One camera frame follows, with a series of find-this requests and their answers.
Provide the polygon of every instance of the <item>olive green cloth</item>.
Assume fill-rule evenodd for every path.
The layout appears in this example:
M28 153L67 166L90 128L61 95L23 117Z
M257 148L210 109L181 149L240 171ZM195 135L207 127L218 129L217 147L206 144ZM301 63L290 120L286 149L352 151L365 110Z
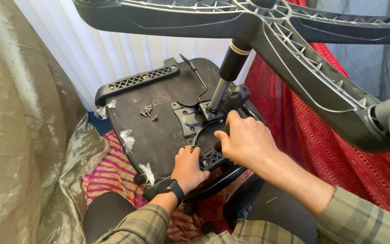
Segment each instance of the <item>olive green cloth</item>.
M0 243L84 243L80 175L108 149L17 5L0 0Z

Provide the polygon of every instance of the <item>blue carpet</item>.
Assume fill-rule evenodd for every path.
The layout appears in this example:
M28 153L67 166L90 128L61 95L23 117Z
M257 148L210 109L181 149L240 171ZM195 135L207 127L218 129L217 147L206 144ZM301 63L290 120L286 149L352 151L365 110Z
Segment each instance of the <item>blue carpet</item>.
M112 130L109 119L99 119L94 115L94 112L88 112L88 122L96 128L100 136Z

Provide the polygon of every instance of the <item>watch strap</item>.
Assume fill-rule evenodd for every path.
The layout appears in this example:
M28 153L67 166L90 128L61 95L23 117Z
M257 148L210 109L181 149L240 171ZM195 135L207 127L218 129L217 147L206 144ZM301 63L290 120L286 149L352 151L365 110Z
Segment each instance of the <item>watch strap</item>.
M174 192L174 194L177 197L177 208L178 208L180 207L181 203L183 202L183 199L185 198L185 193L183 192L177 180L176 183L172 186L171 191Z

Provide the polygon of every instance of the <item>smartwatch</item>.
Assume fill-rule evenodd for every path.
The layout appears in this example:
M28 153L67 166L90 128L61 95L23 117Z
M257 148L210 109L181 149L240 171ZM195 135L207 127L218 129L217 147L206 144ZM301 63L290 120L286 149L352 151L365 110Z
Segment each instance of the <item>smartwatch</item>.
M174 192L177 197L177 208L180 206L181 202L183 202L183 198L185 197L185 193L179 186L176 179L163 180L161 181L156 188L154 188L154 193L166 193L166 192Z

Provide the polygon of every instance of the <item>white curtain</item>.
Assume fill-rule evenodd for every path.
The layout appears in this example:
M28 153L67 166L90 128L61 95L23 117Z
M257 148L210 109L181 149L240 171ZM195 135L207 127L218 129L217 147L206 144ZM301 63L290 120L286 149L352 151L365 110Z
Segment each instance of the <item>white curtain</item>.
M179 53L221 66L229 39L147 36L98 31L87 25L71 0L14 0L72 81L88 111L97 89L126 76L163 66ZM255 52L235 81L243 83Z

